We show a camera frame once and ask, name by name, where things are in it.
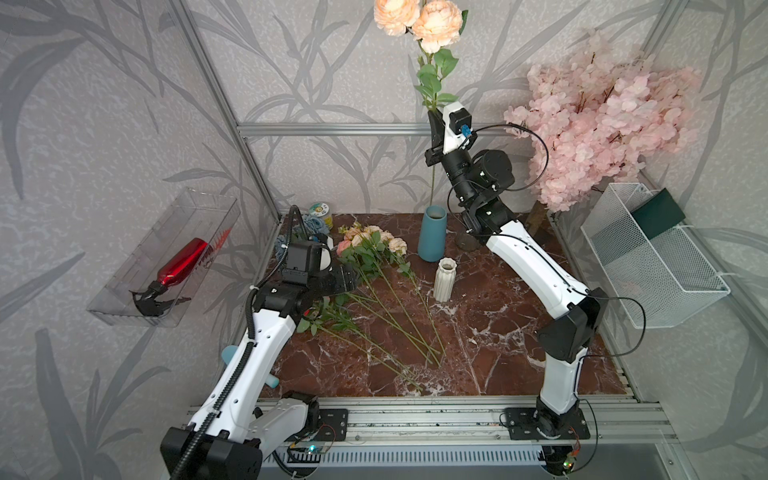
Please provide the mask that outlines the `cream pink rose stem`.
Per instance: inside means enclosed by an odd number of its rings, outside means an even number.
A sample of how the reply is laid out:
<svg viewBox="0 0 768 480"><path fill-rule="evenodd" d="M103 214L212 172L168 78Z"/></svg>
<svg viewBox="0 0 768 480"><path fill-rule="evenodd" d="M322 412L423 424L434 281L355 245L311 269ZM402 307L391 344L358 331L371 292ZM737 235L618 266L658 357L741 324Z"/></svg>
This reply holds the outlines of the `cream pink rose stem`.
<svg viewBox="0 0 768 480"><path fill-rule="evenodd" d="M460 40L468 12L452 1L376 0L373 15L387 35L409 35L416 41L419 69L414 88L427 111L436 114L456 101L456 95L443 89L443 81L459 62L450 46Z"/></svg>

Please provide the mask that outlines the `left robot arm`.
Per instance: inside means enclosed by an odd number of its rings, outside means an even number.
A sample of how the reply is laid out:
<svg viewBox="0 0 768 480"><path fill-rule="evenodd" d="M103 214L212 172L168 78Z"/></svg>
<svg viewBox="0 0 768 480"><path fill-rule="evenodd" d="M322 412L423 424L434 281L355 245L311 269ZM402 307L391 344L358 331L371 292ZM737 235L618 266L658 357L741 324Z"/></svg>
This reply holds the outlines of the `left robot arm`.
<svg viewBox="0 0 768 480"><path fill-rule="evenodd" d="M255 479L278 447L320 430L314 395L290 391L265 413L258 413L257 403L312 305L355 290L358 277L325 235L288 245L276 274L251 288L245 334L210 396L185 427L165 434L160 453L171 478Z"/></svg>

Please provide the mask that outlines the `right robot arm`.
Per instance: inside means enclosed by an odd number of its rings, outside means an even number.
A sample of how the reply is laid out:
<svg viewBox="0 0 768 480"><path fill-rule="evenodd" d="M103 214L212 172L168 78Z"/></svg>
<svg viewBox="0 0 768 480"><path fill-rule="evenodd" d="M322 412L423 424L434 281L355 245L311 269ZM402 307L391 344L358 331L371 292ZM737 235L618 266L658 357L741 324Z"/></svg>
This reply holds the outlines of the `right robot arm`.
<svg viewBox="0 0 768 480"><path fill-rule="evenodd" d="M533 418L541 436L558 438L580 422L581 367L608 299L557 264L503 203L502 193L515 182L511 161L501 150L470 154L477 134L469 111L454 102L430 111L428 119L431 146L425 161L443 167L467 234L504 260L552 318L537 333L545 352L545 376Z"/></svg>

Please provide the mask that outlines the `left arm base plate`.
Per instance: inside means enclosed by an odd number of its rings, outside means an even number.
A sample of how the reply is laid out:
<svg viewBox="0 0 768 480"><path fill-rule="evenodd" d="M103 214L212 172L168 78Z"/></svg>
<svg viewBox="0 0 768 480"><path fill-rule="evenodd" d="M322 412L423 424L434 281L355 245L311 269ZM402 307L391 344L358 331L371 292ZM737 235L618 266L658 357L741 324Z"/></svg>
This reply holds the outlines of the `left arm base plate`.
<svg viewBox="0 0 768 480"><path fill-rule="evenodd" d="M345 441L349 425L348 409L312 410L305 428L299 433L302 441Z"/></svg>

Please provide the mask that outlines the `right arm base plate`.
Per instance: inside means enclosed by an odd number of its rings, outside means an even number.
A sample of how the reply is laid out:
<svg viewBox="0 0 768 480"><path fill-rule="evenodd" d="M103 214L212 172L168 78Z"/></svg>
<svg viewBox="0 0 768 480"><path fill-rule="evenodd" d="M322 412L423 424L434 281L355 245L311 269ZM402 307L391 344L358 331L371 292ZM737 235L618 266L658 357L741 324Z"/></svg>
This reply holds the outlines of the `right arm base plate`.
<svg viewBox="0 0 768 480"><path fill-rule="evenodd" d="M563 415L535 407L506 408L499 416L511 440L589 440L592 434L578 405Z"/></svg>

